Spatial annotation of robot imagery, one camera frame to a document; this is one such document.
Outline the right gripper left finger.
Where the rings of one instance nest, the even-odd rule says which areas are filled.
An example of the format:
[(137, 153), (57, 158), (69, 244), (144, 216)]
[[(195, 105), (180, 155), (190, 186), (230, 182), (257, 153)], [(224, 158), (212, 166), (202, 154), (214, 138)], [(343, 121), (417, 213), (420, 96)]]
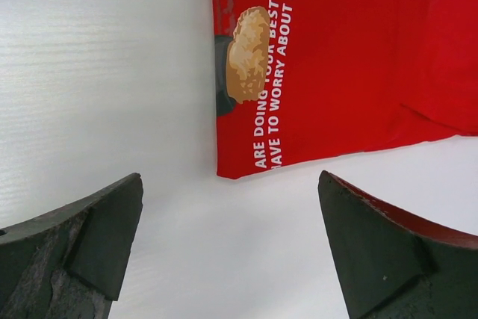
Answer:
[(1, 229), (2, 318), (107, 318), (143, 209), (132, 173), (56, 210)]

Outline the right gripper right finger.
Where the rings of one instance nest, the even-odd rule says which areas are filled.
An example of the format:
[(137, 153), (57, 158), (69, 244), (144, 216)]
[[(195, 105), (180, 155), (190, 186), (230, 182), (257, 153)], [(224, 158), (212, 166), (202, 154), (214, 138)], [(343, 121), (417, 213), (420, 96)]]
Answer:
[(350, 318), (476, 318), (477, 237), (323, 171), (318, 195)]

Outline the red t shirt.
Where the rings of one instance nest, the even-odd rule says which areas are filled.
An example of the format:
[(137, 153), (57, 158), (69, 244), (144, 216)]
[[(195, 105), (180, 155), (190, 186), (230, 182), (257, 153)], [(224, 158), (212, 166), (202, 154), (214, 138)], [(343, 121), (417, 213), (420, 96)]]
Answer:
[(477, 0), (212, 0), (217, 175), (477, 134)]

